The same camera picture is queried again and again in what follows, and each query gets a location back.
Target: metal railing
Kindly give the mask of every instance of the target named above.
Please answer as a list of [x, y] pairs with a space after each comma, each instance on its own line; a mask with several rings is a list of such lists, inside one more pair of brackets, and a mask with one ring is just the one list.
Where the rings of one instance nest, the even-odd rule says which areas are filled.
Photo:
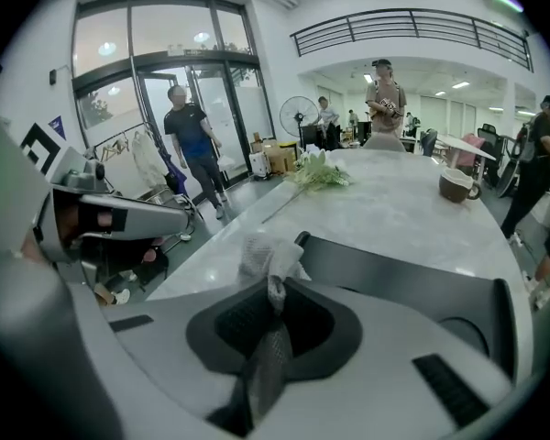
[[291, 34], [301, 57], [310, 52], [382, 38], [427, 38], [467, 44], [533, 72], [525, 37], [473, 16], [424, 8], [387, 8], [329, 19]]

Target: cup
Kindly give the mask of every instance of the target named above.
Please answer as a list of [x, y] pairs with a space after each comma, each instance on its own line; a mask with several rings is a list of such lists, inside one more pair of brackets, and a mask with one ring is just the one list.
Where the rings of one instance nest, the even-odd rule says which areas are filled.
[[440, 195], [455, 204], [460, 204], [465, 199], [474, 201], [478, 199], [482, 193], [477, 182], [461, 170], [455, 170], [453, 168], [446, 168], [442, 172], [438, 187], [440, 189]]

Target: doorway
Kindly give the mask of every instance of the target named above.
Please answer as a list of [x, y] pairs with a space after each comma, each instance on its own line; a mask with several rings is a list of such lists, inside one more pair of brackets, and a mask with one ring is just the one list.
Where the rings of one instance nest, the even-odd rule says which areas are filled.
[[[177, 154], [170, 136], [165, 135], [163, 120], [171, 109], [167, 91], [175, 84], [183, 87], [187, 93], [187, 102], [196, 103], [208, 116], [208, 122], [222, 143], [214, 151], [216, 158], [223, 155], [235, 161], [235, 166], [222, 173], [224, 183], [231, 187], [248, 177], [248, 143], [244, 127], [237, 122], [232, 105], [236, 99], [229, 92], [226, 83], [226, 71], [222, 64], [196, 64], [171, 67], [157, 71], [142, 71], [138, 74], [143, 103], [148, 121], [160, 132], [165, 148], [170, 153], [174, 164], [179, 166]], [[180, 170], [188, 181], [186, 189], [194, 198], [202, 193], [202, 186], [191, 175], [189, 169]]]

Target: glass door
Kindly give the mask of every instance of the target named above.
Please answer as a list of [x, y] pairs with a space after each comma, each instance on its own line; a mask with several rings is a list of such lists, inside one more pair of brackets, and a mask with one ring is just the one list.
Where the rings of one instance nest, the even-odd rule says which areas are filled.
[[226, 173], [226, 177], [229, 183], [240, 181], [248, 176], [250, 170], [246, 154], [248, 140], [231, 107], [236, 100], [235, 94], [226, 87], [224, 65], [193, 65], [188, 69], [200, 107], [207, 114], [210, 126], [222, 143], [219, 154], [227, 155], [235, 161], [235, 166]]
[[167, 97], [167, 91], [175, 84], [179, 84], [187, 91], [188, 103], [192, 100], [192, 91], [187, 83], [185, 68], [179, 67], [156, 72], [143, 72], [138, 75], [140, 86], [143, 93], [143, 102], [147, 109], [148, 118], [160, 133], [165, 149], [169, 152], [171, 162], [185, 174], [185, 190], [193, 199], [202, 193], [202, 186], [192, 176], [190, 169], [183, 169], [180, 166], [175, 147], [171, 141], [171, 136], [165, 135], [163, 119], [171, 110], [171, 101]]

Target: gray floor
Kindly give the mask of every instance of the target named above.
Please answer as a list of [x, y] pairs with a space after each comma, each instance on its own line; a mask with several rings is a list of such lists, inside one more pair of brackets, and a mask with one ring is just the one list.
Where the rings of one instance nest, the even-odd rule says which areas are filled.
[[[228, 202], [225, 205], [225, 218], [216, 220], [213, 206], [204, 202], [200, 204], [199, 209], [205, 221], [199, 218], [195, 220], [195, 231], [192, 233], [192, 240], [182, 242], [174, 247], [167, 256], [169, 258], [169, 274], [174, 272], [185, 262], [197, 249], [206, 243], [213, 235], [228, 225], [239, 214], [250, 207], [263, 195], [281, 182], [281, 178], [273, 177], [268, 181], [246, 180], [226, 192]], [[511, 198], [499, 199], [492, 190], [484, 188], [481, 197], [483, 203], [493, 214], [500, 224], [507, 214], [511, 204]], [[518, 264], [522, 270], [529, 275], [534, 275], [540, 259], [545, 255], [544, 242], [548, 230], [539, 225], [531, 215], [528, 215], [519, 225], [518, 232], [525, 240], [526, 246], [513, 247], [513, 253], [517, 258]], [[142, 289], [134, 282], [119, 281], [114, 287], [115, 290], [128, 288], [131, 290], [130, 301], [142, 302], [163, 282], [164, 276], [158, 276], [153, 282]], [[550, 303], [546, 307], [533, 314], [533, 337], [534, 337], [534, 356], [533, 369], [539, 371], [543, 369], [550, 358]]]
[[[484, 188], [481, 196], [498, 224], [503, 222], [509, 210], [512, 199], [499, 199], [495, 194]], [[533, 276], [540, 260], [545, 256], [544, 242], [548, 231], [529, 214], [519, 224], [517, 231], [525, 242], [525, 246], [513, 246], [513, 254], [520, 269]], [[550, 302], [540, 311], [533, 313], [533, 372], [544, 369], [550, 359]]]
[[[248, 179], [228, 189], [226, 191], [228, 201], [225, 203], [225, 216], [221, 220], [215, 218], [215, 209], [210, 203], [207, 201], [201, 203], [198, 206], [198, 210], [202, 214], [204, 221], [196, 217], [193, 221], [195, 230], [192, 232], [192, 240], [179, 243], [167, 253], [167, 257], [169, 258], [168, 275], [179, 268], [183, 262], [222, 228], [237, 218], [237, 216], [263, 195], [279, 185], [281, 181], [282, 178], [278, 176], [273, 176], [266, 181]], [[130, 301], [137, 303], [146, 300], [163, 283], [164, 277], [164, 275], [159, 275], [146, 287], [139, 287], [137, 282], [126, 282], [120, 279], [108, 285], [108, 287], [114, 291], [128, 288], [131, 293]]]

